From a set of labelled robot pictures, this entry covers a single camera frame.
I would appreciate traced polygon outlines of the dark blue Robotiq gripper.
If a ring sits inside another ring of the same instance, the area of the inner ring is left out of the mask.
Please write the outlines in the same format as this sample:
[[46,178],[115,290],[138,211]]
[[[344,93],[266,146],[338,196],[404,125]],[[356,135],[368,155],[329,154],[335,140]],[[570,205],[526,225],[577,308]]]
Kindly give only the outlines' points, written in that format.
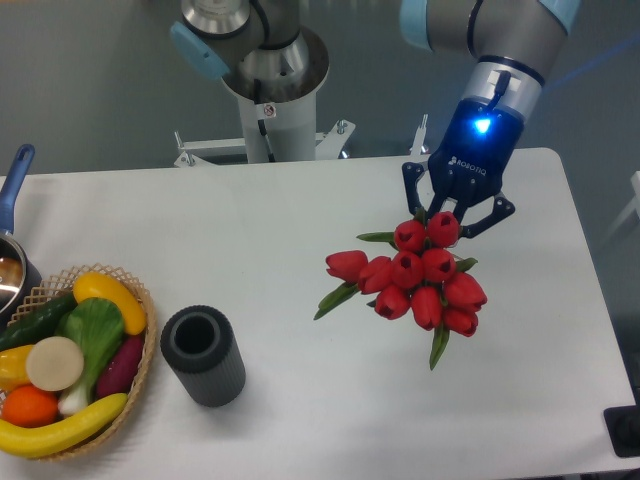
[[407,206],[415,214],[422,206],[418,182],[429,171],[434,196],[427,209],[432,218],[445,201],[455,202],[453,215],[462,221],[468,209],[491,198],[492,211],[461,227],[461,238],[475,238],[515,213],[502,194],[503,173],[524,129],[524,122],[500,109],[461,100],[445,135],[428,161],[405,162],[401,173]]

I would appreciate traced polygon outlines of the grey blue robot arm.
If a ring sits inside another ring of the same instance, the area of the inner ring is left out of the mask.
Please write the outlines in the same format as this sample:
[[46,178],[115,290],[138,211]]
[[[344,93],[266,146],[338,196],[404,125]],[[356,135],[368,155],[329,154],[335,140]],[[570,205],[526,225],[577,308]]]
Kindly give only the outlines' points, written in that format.
[[[445,202],[454,216],[486,200],[463,226],[474,238],[514,212],[502,176],[579,10],[576,1],[405,1],[404,39],[466,52],[475,67],[444,137],[422,163],[403,166],[409,211],[424,219]],[[295,1],[184,1],[170,37],[202,76],[235,96],[252,163],[316,160],[316,94],[328,51],[300,22]]]

